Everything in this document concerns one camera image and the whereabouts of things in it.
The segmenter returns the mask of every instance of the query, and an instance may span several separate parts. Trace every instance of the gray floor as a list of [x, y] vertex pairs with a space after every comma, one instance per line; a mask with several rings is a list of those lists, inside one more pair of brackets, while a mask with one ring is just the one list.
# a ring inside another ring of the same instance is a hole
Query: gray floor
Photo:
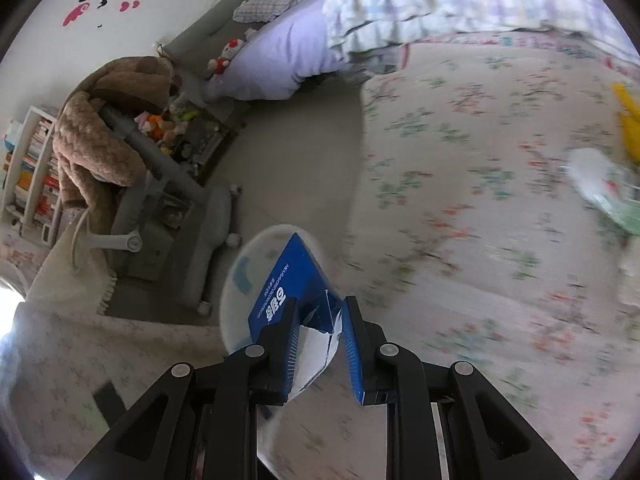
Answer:
[[[315, 236], [329, 262], [338, 258], [360, 171], [358, 94], [357, 87], [329, 78], [290, 100], [252, 105], [212, 177], [242, 186], [236, 230], [244, 240], [288, 223]], [[209, 300], [215, 306], [237, 254], [223, 248], [214, 256]], [[218, 322], [216, 307], [209, 322]]]

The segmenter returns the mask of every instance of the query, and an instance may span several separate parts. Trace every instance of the brown blanket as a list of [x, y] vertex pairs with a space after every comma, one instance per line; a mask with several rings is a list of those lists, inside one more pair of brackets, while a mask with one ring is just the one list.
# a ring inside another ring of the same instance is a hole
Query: brown blanket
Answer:
[[110, 232], [117, 186], [132, 186], [145, 164], [116, 138], [98, 115], [108, 103], [135, 117], [166, 107], [173, 79], [171, 63], [157, 57], [123, 57], [107, 63], [71, 92], [58, 115], [53, 150], [58, 157], [63, 206], [87, 206], [92, 231]]

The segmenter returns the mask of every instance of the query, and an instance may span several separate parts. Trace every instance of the headboard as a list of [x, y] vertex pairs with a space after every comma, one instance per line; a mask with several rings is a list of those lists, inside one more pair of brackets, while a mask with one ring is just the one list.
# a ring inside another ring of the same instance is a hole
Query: headboard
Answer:
[[169, 44], [167, 52], [178, 59], [185, 68], [199, 74], [207, 60], [217, 57], [231, 38], [244, 38], [249, 27], [263, 24], [238, 23], [232, 20], [237, 6], [245, 0], [220, 0], [191, 27], [188, 27]]

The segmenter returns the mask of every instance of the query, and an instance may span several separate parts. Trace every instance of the plaid blanket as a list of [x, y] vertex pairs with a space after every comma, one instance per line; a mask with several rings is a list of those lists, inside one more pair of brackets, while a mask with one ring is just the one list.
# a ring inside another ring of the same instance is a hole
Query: plaid blanket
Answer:
[[555, 28], [579, 33], [604, 52], [640, 64], [602, 0], [325, 0], [323, 12], [329, 47], [341, 59], [438, 34]]

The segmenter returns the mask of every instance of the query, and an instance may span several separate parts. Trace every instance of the yellow toy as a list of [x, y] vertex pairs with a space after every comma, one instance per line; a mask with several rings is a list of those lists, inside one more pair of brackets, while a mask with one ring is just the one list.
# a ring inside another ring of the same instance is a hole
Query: yellow toy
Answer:
[[635, 162], [640, 162], [640, 107], [622, 83], [613, 83], [611, 89], [625, 108], [625, 112], [619, 113], [618, 117], [622, 125], [626, 151]]

